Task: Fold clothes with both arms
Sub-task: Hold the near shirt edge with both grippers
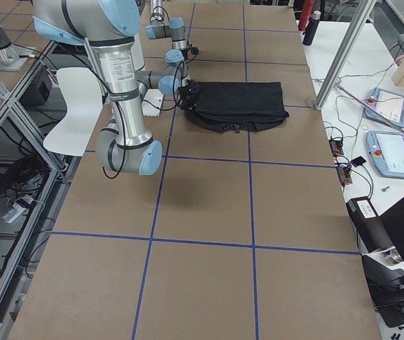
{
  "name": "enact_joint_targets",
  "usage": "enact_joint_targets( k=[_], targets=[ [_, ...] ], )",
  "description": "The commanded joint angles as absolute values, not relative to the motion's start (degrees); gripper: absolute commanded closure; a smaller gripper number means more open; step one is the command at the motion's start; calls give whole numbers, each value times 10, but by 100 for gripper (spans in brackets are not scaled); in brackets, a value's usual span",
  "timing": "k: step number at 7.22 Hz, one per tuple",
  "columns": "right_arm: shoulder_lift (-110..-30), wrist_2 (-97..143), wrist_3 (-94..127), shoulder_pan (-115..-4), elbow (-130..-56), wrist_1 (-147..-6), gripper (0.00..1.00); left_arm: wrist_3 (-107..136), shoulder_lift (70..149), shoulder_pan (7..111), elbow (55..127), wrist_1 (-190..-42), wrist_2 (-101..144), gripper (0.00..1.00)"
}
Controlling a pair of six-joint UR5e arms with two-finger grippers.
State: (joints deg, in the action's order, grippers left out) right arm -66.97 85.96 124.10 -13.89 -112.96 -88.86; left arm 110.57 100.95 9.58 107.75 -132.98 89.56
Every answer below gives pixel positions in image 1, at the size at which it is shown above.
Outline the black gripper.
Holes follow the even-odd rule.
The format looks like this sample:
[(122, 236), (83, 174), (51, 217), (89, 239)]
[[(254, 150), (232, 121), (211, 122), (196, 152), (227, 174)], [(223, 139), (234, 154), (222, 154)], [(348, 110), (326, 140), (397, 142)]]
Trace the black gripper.
[(201, 88), (202, 83), (194, 80), (190, 80), (186, 86), (181, 86), (178, 89), (178, 107), (184, 111), (195, 111)]

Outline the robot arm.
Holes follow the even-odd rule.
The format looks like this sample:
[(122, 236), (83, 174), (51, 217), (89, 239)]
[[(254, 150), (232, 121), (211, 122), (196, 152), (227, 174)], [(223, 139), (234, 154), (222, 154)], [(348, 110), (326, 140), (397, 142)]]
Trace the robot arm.
[(68, 45), (86, 45), (99, 70), (113, 111), (113, 120), (100, 131), (96, 154), (106, 171), (141, 176), (154, 174), (163, 148), (146, 127), (142, 101), (149, 89), (167, 96), (190, 80), (186, 57), (190, 45), (183, 18), (164, 23), (165, 8), (151, 4), (150, 40), (170, 38), (163, 71), (136, 67), (132, 48), (139, 36), (140, 14), (135, 1), (34, 1), (35, 30), (43, 37)]
[(146, 35), (150, 40), (170, 38), (173, 49), (183, 51), (189, 47), (183, 18), (171, 18), (163, 7), (162, 1), (150, 1), (149, 25), (146, 27)]

